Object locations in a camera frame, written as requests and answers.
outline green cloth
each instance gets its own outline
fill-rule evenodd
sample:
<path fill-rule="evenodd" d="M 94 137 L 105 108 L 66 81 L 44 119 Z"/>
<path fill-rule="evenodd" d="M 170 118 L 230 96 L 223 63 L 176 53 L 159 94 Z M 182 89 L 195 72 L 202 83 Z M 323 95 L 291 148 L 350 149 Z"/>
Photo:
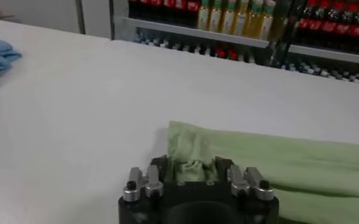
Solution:
<path fill-rule="evenodd" d="M 178 181 L 215 180 L 215 156 L 232 159 L 242 170 L 257 167 L 275 187 L 280 216 L 288 221 L 359 224 L 359 145 L 172 121 L 168 155 L 178 167 Z"/>

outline red label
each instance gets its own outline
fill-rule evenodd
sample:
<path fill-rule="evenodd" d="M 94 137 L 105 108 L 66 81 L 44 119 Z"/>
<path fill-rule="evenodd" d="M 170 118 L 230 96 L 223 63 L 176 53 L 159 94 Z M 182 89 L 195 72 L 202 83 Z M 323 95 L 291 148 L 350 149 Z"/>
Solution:
<path fill-rule="evenodd" d="M 177 8 L 177 9 L 186 9 L 186 0 L 177 0 L 175 2 L 175 8 Z"/>
<path fill-rule="evenodd" d="M 299 28 L 307 28 L 309 23 L 309 19 L 300 19 Z"/>
<path fill-rule="evenodd" d="M 311 30 L 318 30 L 320 29 L 321 20 L 312 20 L 309 24 L 309 29 Z"/>
<path fill-rule="evenodd" d="M 188 2 L 187 3 L 187 9 L 189 11 L 198 11 L 199 10 L 198 2 Z"/>
<path fill-rule="evenodd" d="M 326 21 L 323 24 L 322 30 L 326 32 L 332 32 L 336 27 L 336 23 Z"/>
<path fill-rule="evenodd" d="M 174 7 L 174 2 L 175 2 L 175 0 L 165 0 L 164 5 L 167 8 L 173 8 Z"/>
<path fill-rule="evenodd" d="M 350 26 L 350 29 L 347 31 L 347 33 L 348 33 L 350 36 L 353 36 L 353 37 L 359 36 L 359 26 L 357 26 L 357 25 L 351 25 L 351 26 Z"/>
<path fill-rule="evenodd" d="M 335 29 L 335 33 L 344 35 L 349 30 L 349 25 L 338 24 Z"/>
<path fill-rule="evenodd" d="M 151 0 L 151 5 L 160 6 L 163 0 Z"/>

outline shelf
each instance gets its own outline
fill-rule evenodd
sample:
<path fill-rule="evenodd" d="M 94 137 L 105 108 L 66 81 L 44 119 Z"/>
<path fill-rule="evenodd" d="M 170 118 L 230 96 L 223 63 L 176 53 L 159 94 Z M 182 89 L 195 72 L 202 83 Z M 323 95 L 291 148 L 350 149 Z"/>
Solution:
<path fill-rule="evenodd" d="M 206 39 L 211 39 L 211 40 L 218 40 L 218 41 L 242 44 L 242 45 L 253 46 L 253 47 L 265 48 L 269 44 L 268 41 L 264 41 L 264 40 L 257 40 L 257 39 L 252 39 L 252 38 L 233 36 L 233 35 L 228 35 L 228 34 L 224 34 L 224 33 L 215 33 L 215 32 L 192 29 L 192 28 L 187 28 L 187 27 L 182 27 L 182 26 L 175 26 L 175 25 L 165 24 L 165 23 L 156 23 L 156 22 L 145 21 L 145 20 L 141 20 L 141 19 L 132 19 L 132 18 L 122 17 L 122 21 L 127 23 L 130 26 L 135 26 L 135 27 L 139 27 L 139 28 L 159 30 L 159 31 L 164 31 L 164 32 L 169 32 L 169 33 L 178 33 L 178 34 L 188 35 L 188 36 L 192 36 L 192 37 L 201 37 L 201 38 L 206 38 Z"/>
<path fill-rule="evenodd" d="M 142 19 L 132 19 L 132 18 L 128 18 L 128 17 L 122 17 L 121 19 L 123 22 L 125 22 L 129 26 L 140 27 L 140 28 L 145 28 L 145 29 L 152 29 L 152 30 L 159 30 L 159 31 L 169 32 L 169 33 L 178 33 L 178 34 L 188 35 L 188 36 L 192 36 L 192 37 L 200 37 L 200 38 L 206 38 L 206 39 L 210 39 L 210 40 L 218 40 L 218 41 L 224 41 L 224 42 L 228 42 L 228 43 L 242 44 L 242 45 L 260 47 L 260 48 L 265 48 L 269 44 L 268 41 L 264 41 L 264 40 L 257 40 L 257 39 L 247 38 L 247 37 L 239 37 L 239 36 L 228 35 L 228 34 L 224 34 L 224 33 L 215 33 L 215 32 L 192 29 L 192 28 L 182 27 L 182 26 L 175 26 L 175 25 L 165 24 L 165 23 L 145 21 Z M 321 57 L 321 58 L 329 58 L 329 59 L 339 60 L 339 61 L 348 61 L 351 63 L 359 63 L 359 55 L 357 55 L 357 54 L 348 54 L 348 53 L 344 53 L 344 52 L 330 51 L 330 50 L 318 49 L 318 48 L 313 48 L 313 47 L 291 45 L 289 52 L 302 54 L 302 55 Z"/>
<path fill-rule="evenodd" d="M 315 56 L 315 57 L 321 57 L 321 58 L 329 58 L 329 59 L 339 60 L 339 61 L 348 61 L 348 62 L 352 62 L 352 63 L 359 63 L 359 55 L 357 55 L 357 54 L 348 54 L 348 53 L 344 53 L 344 52 L 330 51 L 330 50 L 318 49 L 318 48 L 313 48 L 313 47 L 291 45 L 289 48 L 289 52 L 303 54 L 303 55 L 310 55 L 310 56 Z"/>

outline white tabletop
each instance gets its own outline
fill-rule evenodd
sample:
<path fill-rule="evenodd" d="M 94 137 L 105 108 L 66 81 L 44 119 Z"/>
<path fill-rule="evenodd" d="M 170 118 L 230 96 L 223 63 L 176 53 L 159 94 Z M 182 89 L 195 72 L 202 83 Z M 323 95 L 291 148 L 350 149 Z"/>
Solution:
<path fill-rule="evenodd" d="M 0 223 L 117 223 L 170 120 L 359 144 L 359 84 L 111 42 L 0 92 Z"/>
<path fill-rule="evenodd" d="M 110 40 L 0 20 L 0 39 L 10 43 L 23 58 L 0 72 L 0 88 L 19 80 L 40 78 L 103 47 Z"/>

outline beverage bottle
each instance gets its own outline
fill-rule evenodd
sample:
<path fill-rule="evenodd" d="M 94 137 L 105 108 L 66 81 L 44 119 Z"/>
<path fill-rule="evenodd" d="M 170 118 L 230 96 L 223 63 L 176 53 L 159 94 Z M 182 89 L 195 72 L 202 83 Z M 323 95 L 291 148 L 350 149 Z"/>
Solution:
<path fill-rule="evenodd" d="M 151 0 L 151 19 L 162 20 L 163 0 Z"/>
<path fill-rule="evenodd" d="M 215 4 L 210 14 L 210 28 L 212 32 L 219 31 L 219 23 L 221 19 L 221 0 L 215 0 Z"/>
<path fill-rule="evenodd" d="M 175 0 L 164 0 L 163 1 L 163 11 L 164 11 L 164 20 L 166 22 L 174 22 L 174 8 Z"/>
<path fill-rule="evenodd" d="M 209 30 L 209 0 L 202 0 L 198 12 L 197 28 L 200 30 Z"/>
<path fill-rule="evenodd" d="M 151 18 L 151 0 L 140 0 L 139 16 L 143 19 Z"/>
<path fill-rule="evenodd" d="M 199 12 L 199 0 L 188 0 L 187 2 L 187 24 L 190 27 L 197 27 Z"/>
<path fill-rule="evenodd" d="M 251 11 L 248 13 L 246 24 L 244 25 L 244 35 L 257 38 L 259 36 L 263 0 L 255 0 L 252 3 Z"/>
<path fill-rule="evenodd" d="M 334 31 L 336 37 L 330 47 L 334 49 L 345 49 L 344 45 L 349 41 L 347 31 L 350 28 L 354 13 L 357 11 L 357 9 L 358 5 L 356 3 L 350 3 L 347 5 L 347 10 L 341 14 L 339 23 L 336 25 Z"/>
<path fill-rule="evenodd" d="M 319 44 L 319 39 L 321 38 L 319 31 L 325 18 L 325 13 L 328 6 L 329 2 L 327 0 L 322 0 L 320 7 L 313 13 L 308 30 L 308 36 L 310 38 L 308 42 L 309 44 Z"/>
<path fill-rule="evenodd" d="M 248 0 L 238 0 L 239 9 L 233 18 L 232 34 L 242 36 L 247 18 Z"/>
<path fill-rule="evenodd" d="M 139 17 L 139 0 L 128 0 L 129 5 L 129 18 L 137 18 Z"/>
<path fill-rule="evenodd" d="M 222 33 L 231 34 L 233 17 L 235 16 L 235 3 L 236 0 L 229 0 L 228 8 L 222 19 Z"/>
<path fill-rule="evenodd" d="M 273 20 L 272 14 L 274 12 L 274 8 L 275 8 L 274 1 L 272 0 L 266 1 L 265 14 L 263 16 L 263 21 L 259 33 L 259 39 L 261 40 L 268 40 L 269 38 L 269 32 Z"/>
<path fill-rule="evenodd" d="M 339 22 L 343 8 L 344 8 L 343 2 L 336 1 L 334 8 L 328 12 L 325 21 L 320 28 L 321 40 L 323 42 L 322 45 L 325 47 L 332 47 L 335 38 L 338 38 L 335 29 Z"/>
<path fill-rule="evenodd" d="M 359 53 L 359 12 L 354 14 L 352 24 L 347 30 L 345 51 Z"/>
<path fill-rule="evenodd" d="M 175 19 L 174 22 L 178 24 L 186 24 L 187 0 L 175 1 Z"/>
<path fill-rule="evenodd" d="M 294 39 L 294 42 L 307 43 L 308 29 L 315 6 L 316 6 L 316 0 L 309 0 L 308 5 L 302 12 L 302 18 L 300 19 L 299 25 L 297 27 L 296 37 Z"/>

